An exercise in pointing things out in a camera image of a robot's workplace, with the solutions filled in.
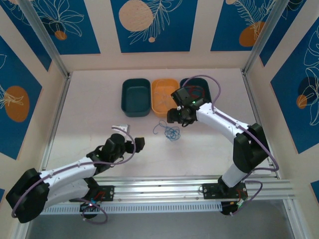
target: orange bin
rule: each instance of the orange bin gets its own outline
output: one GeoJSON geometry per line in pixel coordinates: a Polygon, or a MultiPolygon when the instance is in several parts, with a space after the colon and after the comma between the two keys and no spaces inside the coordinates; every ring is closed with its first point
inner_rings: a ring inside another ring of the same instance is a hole
{"type": "Polygon", "coordinates": [[[165,118],[168,110],[177,107],[170,95],[178,88],[179,83],[175,79],[158,79],[152,82],[152,110],[157,117],[165,118]]]}

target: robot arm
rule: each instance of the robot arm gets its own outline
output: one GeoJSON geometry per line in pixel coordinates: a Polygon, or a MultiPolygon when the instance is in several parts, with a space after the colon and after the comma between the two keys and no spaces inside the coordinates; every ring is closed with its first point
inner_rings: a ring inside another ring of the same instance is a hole
{"type": "Polygon", "coordinates": [[[167,112],[168,123],[178,122],[186,127],[199,121],[219,131],[233,144],[233,164],[218,179],[218,184],[211,187],[210,197],[207,198],[235,198],[236,191],[244,188],[241,181],[268,157],[260,145],[245,132],[246,130],[253,134],[269,150],[262,127],[257,123],[248,125],[240,122],[216,107],[212,108],[212,103],[203,98],[193,99],[184,87],[171,96],[178,107],[167,112]]]}
{"type": "MultiPolygon", "coordinates": [[[[144,138],[135,138],[135,145],[136,153],[140,152],[145,145],[144,138]]],[[[15,215],[21,223],[33,220],[44,209],[54,204],[69,200],[77,201],[77,198],[88,201],[112,201],[111,192],[114,191],[114,187],[99,186],[93,176],[109,169],[117,159],[123,158],[124,153],[133,153],[133,149],[131,141],[126,141],[119,133],[112,134],[105,145],[97,147],[77,162],[49,171],[37,172],[34,168],[27,170],[8,192],[6,200],[14,208],[27,189],[43,180],[31,189],[17,207],[15,215]]]]}

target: blue string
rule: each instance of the blue string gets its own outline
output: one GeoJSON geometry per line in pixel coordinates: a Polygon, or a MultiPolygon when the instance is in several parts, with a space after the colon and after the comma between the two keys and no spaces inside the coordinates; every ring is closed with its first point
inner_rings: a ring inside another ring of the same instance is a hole
{"type": "Polygon", "coordinates": [[[154,127],[153,134],[158,134],[158,132],[157,133],[154,132],[154,130],[156,129],[157,126],[161,126],[161,127],[165,128],[164,134],[165,134],[166,138],[168,138],[170,141],[176,141],[180,138],[179,127],[177,127],[177,126],[169,127],[169,126],[167,126],[165,121],[160,120],[159,123],[154,127]]]}

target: gray floor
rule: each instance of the gray floor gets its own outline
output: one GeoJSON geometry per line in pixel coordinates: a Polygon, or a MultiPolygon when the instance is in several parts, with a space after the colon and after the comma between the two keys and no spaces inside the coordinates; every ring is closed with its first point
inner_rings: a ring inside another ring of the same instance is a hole
{"type": "Polygon", "coordinates": [[[290,239],[280,201],[255,201],[233,218],[221,213],[112,214],[102,226],[79,215],[39,216],[27,239],[290,239]]]}

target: plastic container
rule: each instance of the plastic container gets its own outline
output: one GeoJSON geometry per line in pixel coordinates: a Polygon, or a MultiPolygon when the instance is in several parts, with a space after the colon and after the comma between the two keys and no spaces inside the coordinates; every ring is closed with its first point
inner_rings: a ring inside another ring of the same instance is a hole
{"type": "Polygon", "coordinates": [[[121,108],[128,117],[147,116],[151,111],[151,84],[147,79],[128,79],[122,85],[121,108]]]}
{"type": "Polygon", "coordinates": [[[179,88],[175,79],[158,79],[152,82],[152,109],[159,118],[165,118],[167,111],[176,108],[174,100],[170,96],[179,88]]]}
{"type": "MultiPolygon", "coordinates": [[[[184,82],[188,78],[182,79],[180,82],[180,87],[184,84],[184,82]]],[[[187,89],[188,93],[193,98],[202,97],[207,101],[211,102],[211,96],[209,91],[208,82],[203,78],[194,78],[187,82],[185,88],[187,89]]]]}

